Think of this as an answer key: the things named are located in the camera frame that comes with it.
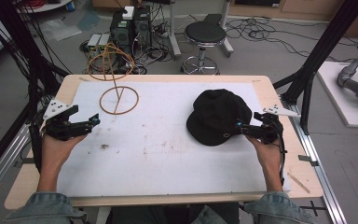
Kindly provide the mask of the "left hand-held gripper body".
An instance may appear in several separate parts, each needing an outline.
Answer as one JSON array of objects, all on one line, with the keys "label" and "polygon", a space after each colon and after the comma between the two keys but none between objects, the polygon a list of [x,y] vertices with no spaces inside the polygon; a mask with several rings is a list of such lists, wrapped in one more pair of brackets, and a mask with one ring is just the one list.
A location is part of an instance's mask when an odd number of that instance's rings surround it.
[{"label": "left hand-held gripper body", "polygon": [[59,100],[52,99],[43,115],[44,132],[56,139],[66,141],[84,134],[75,134],[76,123],[62,119],[62,112],[72,107]]}]

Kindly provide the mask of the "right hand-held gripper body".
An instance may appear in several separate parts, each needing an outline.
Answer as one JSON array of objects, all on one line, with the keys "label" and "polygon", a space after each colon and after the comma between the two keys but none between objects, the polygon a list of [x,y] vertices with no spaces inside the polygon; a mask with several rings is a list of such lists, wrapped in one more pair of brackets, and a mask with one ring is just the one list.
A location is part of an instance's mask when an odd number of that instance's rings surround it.
[{"label": "right hand-held gripper body", "polygon": [[298,112],[274,105],[263,109],[264,118],[260,126],[255,126],[254,138],[261,139],[263,142],[272,143],[282,136],[283,126],[279,116],[300,118]]}]

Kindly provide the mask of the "black cap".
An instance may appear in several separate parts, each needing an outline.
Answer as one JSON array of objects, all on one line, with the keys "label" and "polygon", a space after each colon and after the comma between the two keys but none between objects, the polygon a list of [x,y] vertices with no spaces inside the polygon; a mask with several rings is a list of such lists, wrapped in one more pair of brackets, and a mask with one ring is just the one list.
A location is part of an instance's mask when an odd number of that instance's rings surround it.
[{"label": "black cap", "polygon": [[199,143],[215,147],[241,134],[236,127],[237,119],[249,124],[252,115],[249,106],[232,91],[206,90],[194,101],[186,128]]}]

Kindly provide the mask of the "person's left hand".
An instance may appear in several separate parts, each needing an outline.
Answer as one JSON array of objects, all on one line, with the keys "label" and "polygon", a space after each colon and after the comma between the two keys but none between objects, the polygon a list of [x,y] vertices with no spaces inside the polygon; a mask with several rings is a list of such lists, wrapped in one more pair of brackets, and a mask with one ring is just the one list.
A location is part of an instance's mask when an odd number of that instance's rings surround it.
[{"label": "person's left hand", "polygon": [[42,167],[62,166],[69,158],[74,147],[85,138],[86,135],[81,135],[62,141],[45,134],[42,138]]}]

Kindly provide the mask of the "person's right hand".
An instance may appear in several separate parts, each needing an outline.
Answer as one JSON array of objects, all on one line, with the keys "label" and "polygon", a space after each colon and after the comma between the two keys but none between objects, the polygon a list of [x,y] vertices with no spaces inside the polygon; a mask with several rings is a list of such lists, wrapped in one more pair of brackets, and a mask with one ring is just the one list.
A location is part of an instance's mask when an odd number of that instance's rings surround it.
[{"label": "person's right hand", "polygon": [[265,144],[261,140],[246,135],[246,138],[255,147],[257,158],[263,168],[278,170],[281,166],[281,146],[280,141]]}]

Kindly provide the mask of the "thin wooden stick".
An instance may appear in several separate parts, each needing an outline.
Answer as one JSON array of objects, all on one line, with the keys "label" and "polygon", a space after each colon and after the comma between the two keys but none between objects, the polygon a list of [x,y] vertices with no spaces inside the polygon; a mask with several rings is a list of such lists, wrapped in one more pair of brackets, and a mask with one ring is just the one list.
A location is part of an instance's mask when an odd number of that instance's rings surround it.
[{"label": "thin wooden stick", "polygon": [[296,182],[304,191],[306,191],[307,193],[310,193],[310,190],[294,175],[292,175],[291,173],[287,173],[287,175],[290,176],[293,179],[293,181]]}]

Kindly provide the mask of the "white floor board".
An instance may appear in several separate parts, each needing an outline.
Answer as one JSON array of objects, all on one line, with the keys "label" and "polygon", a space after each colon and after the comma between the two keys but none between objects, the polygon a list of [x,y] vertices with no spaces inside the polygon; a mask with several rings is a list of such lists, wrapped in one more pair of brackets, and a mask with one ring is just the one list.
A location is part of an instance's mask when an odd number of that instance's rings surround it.
[{"label": "white floor board", "polygon": [[346,63],[325,62],[318,76],[346,126],[358,128],[358,98],[354,92],[340,88],[337,84],[338,73],[345,66]]}]

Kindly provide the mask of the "small grey electronics boxes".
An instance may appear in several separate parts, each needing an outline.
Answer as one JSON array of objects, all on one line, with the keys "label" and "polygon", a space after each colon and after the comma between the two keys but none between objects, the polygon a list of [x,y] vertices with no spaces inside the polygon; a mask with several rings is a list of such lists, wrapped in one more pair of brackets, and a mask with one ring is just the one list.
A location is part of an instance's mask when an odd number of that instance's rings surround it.
[{"label": "small grey electronics boxes", "polygon": [[110,34],[93,34],[87,44],[89,50],[103,50],[108,44]]}]

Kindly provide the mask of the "right denim jacket sleeve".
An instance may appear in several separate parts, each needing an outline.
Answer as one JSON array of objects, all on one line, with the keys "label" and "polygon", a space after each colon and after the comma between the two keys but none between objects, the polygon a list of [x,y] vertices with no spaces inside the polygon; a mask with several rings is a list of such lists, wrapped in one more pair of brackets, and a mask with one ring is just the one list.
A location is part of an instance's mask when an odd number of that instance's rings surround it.
[{"label": "right denim jacket sleeve", "polygon": [[243,210],[255,224],[318,224],[317,218],[295,204],[284,191],[269,191]]}]

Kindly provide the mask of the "denim jacket sleeve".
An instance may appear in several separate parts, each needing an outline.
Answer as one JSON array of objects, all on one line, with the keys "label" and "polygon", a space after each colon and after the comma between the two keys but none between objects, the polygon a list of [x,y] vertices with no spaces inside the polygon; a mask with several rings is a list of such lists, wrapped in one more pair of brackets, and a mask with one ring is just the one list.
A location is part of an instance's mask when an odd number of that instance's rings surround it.
[{"label": "denim jacket sleeve", "polygon": [[295,204],[284,191],[269,191],[243,210],[255,224],[318,224],[317,218]]},{"label": "denim jacket sleeve", "polygon": [[4,218],[19,224],[73,224],[75,220],[87,221],[88,215],[76,210],[67,196],[45,191],[35,192],[23,207]]}]

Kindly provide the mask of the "left denim jacket sleeve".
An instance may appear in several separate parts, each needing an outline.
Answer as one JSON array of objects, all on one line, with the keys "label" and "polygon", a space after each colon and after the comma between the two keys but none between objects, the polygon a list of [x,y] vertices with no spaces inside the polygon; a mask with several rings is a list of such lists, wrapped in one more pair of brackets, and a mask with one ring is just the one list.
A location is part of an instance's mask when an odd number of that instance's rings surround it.
[{"label": "left denim jacket sleeve", "polygon": [[67,196],[45,191],[35,192],[23,207],[4,218],[19,224],[73,224],[75,220],[87,221],[88,215],[76,210]]}]

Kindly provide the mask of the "white table mat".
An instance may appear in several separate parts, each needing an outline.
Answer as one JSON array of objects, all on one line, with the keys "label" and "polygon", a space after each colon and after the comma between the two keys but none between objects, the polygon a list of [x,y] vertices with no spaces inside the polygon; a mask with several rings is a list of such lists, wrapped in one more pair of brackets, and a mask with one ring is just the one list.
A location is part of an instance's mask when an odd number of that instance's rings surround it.
[{"label": "white table mat", "polygon": [[81,83],[71,120],[99,114],[101,123],[79,143],[62,167],[58,191],[69,197],[165,196],[262,193],[266,189],[255,149],[243,136],[207,147],[186,120],[196,98],[218,82],[129,82],[138,105],[110,115],[99,106],[108,82]]}]

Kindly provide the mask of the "black computer tower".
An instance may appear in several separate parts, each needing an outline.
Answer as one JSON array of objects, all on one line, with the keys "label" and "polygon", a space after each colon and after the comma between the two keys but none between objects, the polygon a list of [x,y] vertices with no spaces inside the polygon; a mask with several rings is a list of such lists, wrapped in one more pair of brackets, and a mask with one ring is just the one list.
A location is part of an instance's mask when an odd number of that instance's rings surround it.
[{"label": "black computer tower", "polygon": [[123,12],[116,11],[110,25],[110,33],[114,44],[124,52],[131,53],[131,44],[134,38],[133,21],[124,20]]},{"label": "black computer tower", "polygon": [[138,43],[143,48],[152,46],[150,6],[137,7],[133,17]]}]

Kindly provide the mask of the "black round stool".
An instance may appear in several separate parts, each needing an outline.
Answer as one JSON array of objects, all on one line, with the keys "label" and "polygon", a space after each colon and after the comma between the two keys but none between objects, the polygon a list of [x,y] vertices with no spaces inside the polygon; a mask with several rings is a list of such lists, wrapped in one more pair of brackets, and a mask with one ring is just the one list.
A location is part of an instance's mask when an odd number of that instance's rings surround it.
[{"label": "black round stool", "polygon": [[189,24],[184,32],[185,40],[199,48],[197,56],[182,62],[181,71],[188,75],[219,75],[217,63],[205,56],[207,48],[218,48],[226,40],[225,30],[217,24],[197,21]]}]

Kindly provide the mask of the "person's dark trousers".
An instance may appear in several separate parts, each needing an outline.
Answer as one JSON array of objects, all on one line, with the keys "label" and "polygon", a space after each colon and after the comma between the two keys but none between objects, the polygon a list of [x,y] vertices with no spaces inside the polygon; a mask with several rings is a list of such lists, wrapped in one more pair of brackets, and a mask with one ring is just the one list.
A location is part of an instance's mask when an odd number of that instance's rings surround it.
[{"label": "person's dark trousers", "polygon": [[113,207],[105,224],[240,224],[237,203]]}]

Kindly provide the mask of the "aluminium frame rail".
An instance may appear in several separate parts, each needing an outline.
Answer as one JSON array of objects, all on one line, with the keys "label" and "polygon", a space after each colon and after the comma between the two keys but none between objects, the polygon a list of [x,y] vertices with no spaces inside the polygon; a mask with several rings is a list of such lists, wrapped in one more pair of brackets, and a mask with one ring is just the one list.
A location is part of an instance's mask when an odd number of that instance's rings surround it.
[{"label": "aluminium frame rail", "polygon": [[323,164],[319,158],[316,147],[313,144],[308,130],[300,124],[300,118],[290,118],[292,126],[297,134],[299,142],[305,150],[308,163],[313,167],[323,189],[324,207],[332,224],[347,224],[347,220],[338,203],[335,192],[328,180]]},{"label": "aluminium frame rail", "polygon": [[29,141],[29,128],[23,124],[20,129],[11,138],[7,147],[4,147],[4,153],[0,157],[0,184],[9,169],[14,165],[15,160],[20,156],[21,150]]}]

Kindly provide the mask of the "black metal frame post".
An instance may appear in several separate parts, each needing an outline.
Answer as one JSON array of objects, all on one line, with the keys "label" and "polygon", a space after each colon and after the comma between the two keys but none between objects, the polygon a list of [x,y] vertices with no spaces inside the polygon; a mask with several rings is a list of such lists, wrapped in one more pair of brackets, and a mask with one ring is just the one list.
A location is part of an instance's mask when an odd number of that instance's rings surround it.
[{"label": "black metal frame post", "polygon": [[23,20],[23,8],[15,1],[0,0],[0,42],[28,81],[29,102],[0,141],[0,159],[21,125],[34,125],[34,121],[41,118],[38,104],[45,103],[58,92],[59,77],[70,75],[43,55]]},{"label": "black metal frame post", "polygon": [[299,124],[304,134],[309,134],[310,98],[314,77],[357,17],[358,0],[344,0],[303,65],[289,77],[273,84],[275,90],[289,84],[286,92],[281,95],[289,105],[296,105],[298,97],[303,94]]}]

